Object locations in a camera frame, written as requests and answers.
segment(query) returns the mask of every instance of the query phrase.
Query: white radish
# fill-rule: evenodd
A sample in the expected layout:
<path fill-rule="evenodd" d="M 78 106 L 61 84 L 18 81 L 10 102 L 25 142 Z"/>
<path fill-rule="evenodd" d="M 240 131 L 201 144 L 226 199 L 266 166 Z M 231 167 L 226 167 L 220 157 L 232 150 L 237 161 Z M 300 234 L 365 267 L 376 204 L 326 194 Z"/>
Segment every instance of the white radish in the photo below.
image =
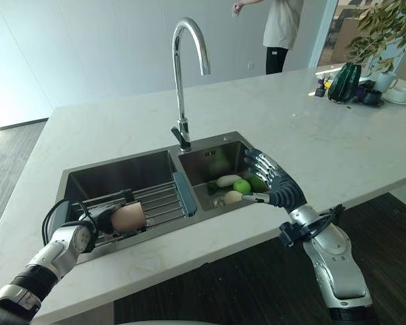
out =
<path fill-rule="evenodd" d="M 219 188 L 226 188 L 227 186 L 232 186 L 235 181 L 238 181 L 239 179 L 242 179 L 242 177 L 237 175 L 221 176 L 217 179 L 217 186 Z"/>

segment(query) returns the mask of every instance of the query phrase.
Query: white t-shirt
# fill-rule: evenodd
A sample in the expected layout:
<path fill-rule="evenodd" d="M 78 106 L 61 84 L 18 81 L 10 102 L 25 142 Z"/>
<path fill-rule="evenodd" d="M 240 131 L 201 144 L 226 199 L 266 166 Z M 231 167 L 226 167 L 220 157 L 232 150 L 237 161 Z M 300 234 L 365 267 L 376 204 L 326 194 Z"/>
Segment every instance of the white t-shirt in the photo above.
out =
<path fill-rule="evenodd" d="M 263 35 L 264 46 L 293 48 L 303 4 L 304 0 L 273 0 Z"/>

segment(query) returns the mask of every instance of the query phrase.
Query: green leaves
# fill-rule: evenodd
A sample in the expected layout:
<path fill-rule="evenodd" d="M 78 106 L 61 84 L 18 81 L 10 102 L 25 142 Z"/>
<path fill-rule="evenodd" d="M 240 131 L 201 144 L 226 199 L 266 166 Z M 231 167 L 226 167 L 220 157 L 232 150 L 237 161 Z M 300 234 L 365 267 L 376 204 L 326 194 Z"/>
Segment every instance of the green leaves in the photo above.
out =
<path fill-rule="evenodd" d="M 384 0 L 366 10 L 357 10 L 356 17 L 366 12 L 358 23 L 361 34 L 346 47 L 348 57 L 362 63 L 370 56 L 377 58 L 374 69 L 391 71 L 396 57 L 381 59 L 382 52 L 390 44 L 398 49 L 406 45 L 406 0 Z"/>

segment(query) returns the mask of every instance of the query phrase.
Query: saucer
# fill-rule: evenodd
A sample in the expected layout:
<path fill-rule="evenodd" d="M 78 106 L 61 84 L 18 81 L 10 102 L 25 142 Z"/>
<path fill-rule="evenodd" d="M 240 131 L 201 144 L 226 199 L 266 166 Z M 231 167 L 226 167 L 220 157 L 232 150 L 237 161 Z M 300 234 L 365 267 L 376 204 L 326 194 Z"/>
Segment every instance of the saucer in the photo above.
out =
<path fill-rule="evenodd" d="M 406 105 L 406 102 L 397 102 L 395 100 L 390 100 L 387 97 L 384 97 L 384 100 L 388 100 L 389 102 L 394 103 L 394 104 L 398 104 L 398 105 Z"/>
<path fill-rule="evenodd" d="M 385 104 L 385 102 L 383 100 L 379 100 L 379 102 L 377 104 L 366 104 L 363 102 L 359 102 L 360 104 L 366 105 L 366 106 L 371 106 L 371 107 L 380 107 L 382 105 Z"/>

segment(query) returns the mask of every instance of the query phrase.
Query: cup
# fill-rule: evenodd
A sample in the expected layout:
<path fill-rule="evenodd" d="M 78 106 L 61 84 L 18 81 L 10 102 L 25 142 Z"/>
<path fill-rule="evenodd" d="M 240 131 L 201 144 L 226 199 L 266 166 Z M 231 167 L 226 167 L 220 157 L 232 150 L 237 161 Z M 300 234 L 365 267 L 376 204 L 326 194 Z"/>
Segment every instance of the cup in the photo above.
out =
<path fill-rule="evenodd" d="M 382 92 L 375 89 L 364 89 L 360 102 L 366 105 L 377 106 L 382 97 Z"/>
<path fill-rule="evenodd" d="M 135 231 L 146 225 L 146 217 L 141 203 L 125 205 L 111 216 L 113 228 L 121 234 Z"/>
<path fill-rule="evenodd" d="M 385 96 L 394 102 L 404 103 L 406 102 L 406 88 L 394 87 L 389 89 Z"/>
<path fill-rule="evenodd" d="M 399 78 L 396 76 L 395 73 L 393 72 L 381 72 L 378 75 L 378 80 L 376 80 L 376 83 L 374 84 L 373 89 L 381 91 L 384 93 L 390 88 L 395 87 L 395 85 L 399 82 Z"/>

